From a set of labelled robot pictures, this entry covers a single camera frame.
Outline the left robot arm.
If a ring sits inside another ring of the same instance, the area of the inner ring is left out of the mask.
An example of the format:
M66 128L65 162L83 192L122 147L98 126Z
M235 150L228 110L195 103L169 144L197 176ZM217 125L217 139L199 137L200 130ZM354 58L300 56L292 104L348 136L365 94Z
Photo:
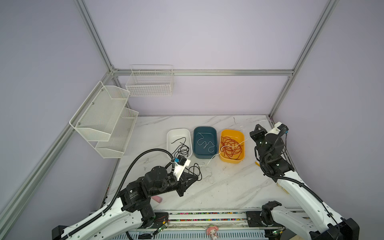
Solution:
M156 166L143 177L124 186L135 163L144 155L162 152L170 157L169 163ZM138 155L125 172L117 192L106 206L72 226L57 226L52 230L54 240L108 240L124 232L148 228L156 214L151 199L168 192L182 197L185 191L199 180L199 176L185 170L190 160L183 156L174 158L164 149L150 149Z

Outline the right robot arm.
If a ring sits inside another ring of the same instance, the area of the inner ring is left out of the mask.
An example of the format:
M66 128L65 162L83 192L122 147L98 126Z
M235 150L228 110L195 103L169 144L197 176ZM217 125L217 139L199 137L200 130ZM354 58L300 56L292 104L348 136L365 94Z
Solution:
M263 174L288 192L308 219L292 213L278 201L269 201L262 206L261 223L266 227L282 225L305 240L357 240L359 225L327 205L283 158L285 143L282 137L288 130L281 122L270 131L257 124L250 137L256 143L255 156Z

